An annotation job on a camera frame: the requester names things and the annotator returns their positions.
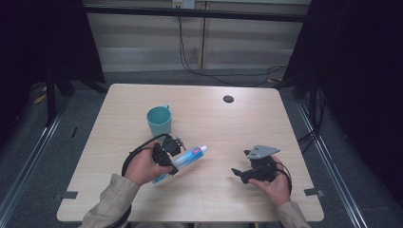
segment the gray floor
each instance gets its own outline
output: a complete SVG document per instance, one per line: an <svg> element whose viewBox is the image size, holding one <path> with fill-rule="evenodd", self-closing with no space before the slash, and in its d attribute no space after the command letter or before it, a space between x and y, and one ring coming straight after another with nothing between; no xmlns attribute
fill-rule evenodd
<svg viewBox="0 0 403 228"><path fill-rule="evenodd" d="M208 72L250 74L265 72L265 69L210 70ZM271 74L270 78L280 78L281 73L283 70ZM233 86L254 86L265 82L265 76L216 78L230 82ZM214 78L196 76L185 70L107 73L106 80L106 87L114 83L228 86ZM273 83L265 83L260 87L273 85ZM4 227L77 227L79 225L58 221L56 213L60 202L52 198L55 193L62 193L67 189L106 95L97 93L80 83L74 83L74 86L76 93L73 97L58 96L59 107L67 104L65 112L43 155L38 158L37 165L33 167L28 184L24 187L23 194L18 198L15 207L12 208L12 214ZM296 137L300 138L308 133L308 129L291 92L292 88L284 88L280 90L280 95ZM0 151L0 200L2 203L44 131L47 117L46 103L31 103L39 93L40 89L32 90L30 101L20 117L17 130L10 143ZM320 135L326 142L352 198L362 212L367 227L403 227L402 210L393 201L382 183L361 161L354 147L345 140L343 131L330 108L326 108ZM324 193L320 202L325 212L325 219L321 222L312 222L311 225L313 227L355 227L314 144L306 151L304 159L314 186ZM268 223L262 226L278 227L278 224Z"/></svg>

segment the wire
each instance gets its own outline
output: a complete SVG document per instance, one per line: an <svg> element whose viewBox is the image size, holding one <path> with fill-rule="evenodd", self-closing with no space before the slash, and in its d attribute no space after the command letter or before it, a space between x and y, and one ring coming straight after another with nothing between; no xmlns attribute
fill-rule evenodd
<svg viewBox="0 0 403 228"><path fill-rule="evenodd" d="M291 179L290 171L288 171L288 168L285 167L285 165L284 165L283 163L280 163L280 162L276 162L276 163L277 163L277 164L280 164L280 165L287 171L287 173L286 173L286 172L284 172L284 170L277 169L277 171L279 171L280 173L284 174L285 177L287 177L287 180L288 180L288 188L289 188L290 194L291 194L291 191L293 190L293 180Z"/></svg>
<svg viewBox="0 0 403 228"><path fill-rule="evenodd" d="M180 31L180 54L181 54L181 63L184 69L186 69L188 72L195 74L195 75L199 75L202 77L209 77L209 78L213 78L221 83L224 83L226 85L230 85L230 86L243 86L243 87L256 87L256 86L261 86L265 83L267 83L267 80L269 79L269 75L271 73L274 73L282 68L285 68L287 66L271 66L267 69L267 71L265 73L256 73L256 74L237 74L237 73L233 73L233 74L206 74L206 73L201 73L201 72L196 72L194 71L189 64L187 63L186 60L186 56L184 54L184 44L183 44L183 36L182 36L182 18L179 16L178 17L178 23L179 23L179 31ZM235 85L235 84L231 84L228 83L220 78L217 77L222 77L222 76L265 76L264 81L261 81L255 85Z"/></svg>
<svg viewBox="0 0 403 228"><path fill-rule="evenodd" d="M125 176L125 171L127 170L128 165L130 164L131 160L133 160L134 156L138 155L140 152L142 152L145 149L149 149L150 147L145 147L146 145L148 145L149 143L159 139L160 137L163 136L169 136L168 134L161 134L158 135L154 138L152 138L151 140L148 140L147 142L143 143L142 145L140 145L139 147L137 147L135 150L133 150L132 152L129 153L129 155L127 156L127 158L125 159L124 165L122 167L122 177Z"/></svg>
<svg viewBox="0 0 403 228"><path fill-rule="evenodd" d="M319 89L318 91L319 91L319 99L317 100L317 105L320 108L319 121L318 123L314 123L314 129L312 131L310 131L308 134L297 140L299 145L309 142L308 145L301 151L302 154L304 154L308 150L308 148L312 145L312 143L317 139L317 135L322 126L325 106L327 102L323 95L323 91L321 89Z"/></svg>

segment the toothpaste tube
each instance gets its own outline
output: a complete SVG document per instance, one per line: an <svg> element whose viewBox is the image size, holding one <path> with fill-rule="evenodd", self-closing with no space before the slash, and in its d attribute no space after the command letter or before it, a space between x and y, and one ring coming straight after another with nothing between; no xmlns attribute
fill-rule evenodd
<svg viewBox="0 0 403 228"><path fill-rule="evenodd" d="M187 165L190 163L193 163L194 161L198 160L204 155L204 151L207 149L207 146L196 146L195 148L187 151L184 153L182 156L177 158L176 160L172 161L172 164L177 167L178 170L181 170L185 168ZM165 178L169 177L171 175L169 174L161 174L158 176L153 183L159 182L164 180Z"/></svg>

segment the table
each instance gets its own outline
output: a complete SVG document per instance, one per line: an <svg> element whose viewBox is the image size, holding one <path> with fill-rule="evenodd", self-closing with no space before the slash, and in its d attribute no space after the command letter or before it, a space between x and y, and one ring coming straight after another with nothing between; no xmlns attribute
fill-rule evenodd
<svg viewBox="0 0 403 228"><path fill-rule="evenodd" d="M233 103L223 97L230 95ZM129 220L231 221L278 220L276 208L251 184L243 184L231 168L250 169L243 150L255 144L278 147L276 156L291 172L293 193L310 221L323 219L304 159L278 94L272 88L194 85L112 85L68 186L76 199L63 199L57 218L81 221L99 202L112 173L121 173L129 151L152 138L147 111L169 104L172 136L188 148L207 145L198 161L175 176L142 186Z"/></svg>

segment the handheld controller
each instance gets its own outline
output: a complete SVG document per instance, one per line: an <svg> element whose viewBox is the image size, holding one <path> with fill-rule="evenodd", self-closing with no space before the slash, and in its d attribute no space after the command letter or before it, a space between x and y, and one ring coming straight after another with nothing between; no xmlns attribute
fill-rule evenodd
<svg viewBox="0 0 403 228"><path fill-rule="evenodd" d="M177 139L174 140L171 136L166 136L163 140L163 143L159 144L157 142L155 144L152 151L152 159L159 166L173 166L173 169L171 172L169 172L169 174L175 175L178 173L178 168L172 164L168 153L171 155L171 157L179 155L181 153L181 146L186 150L186 147L184 147L180 137L177 137Z"/></svg>
<svg viewBox="0 0 403 228"><path fill-rule="evenodd" d="M251 162L252 169L244 172L232 168L232 172L240 177L243 183L248 183L249 179L259 181L273 181L277 176L277 164L271 157L279 152L278 148L256 145L252 150L245 150L246 157Z"/></svg>

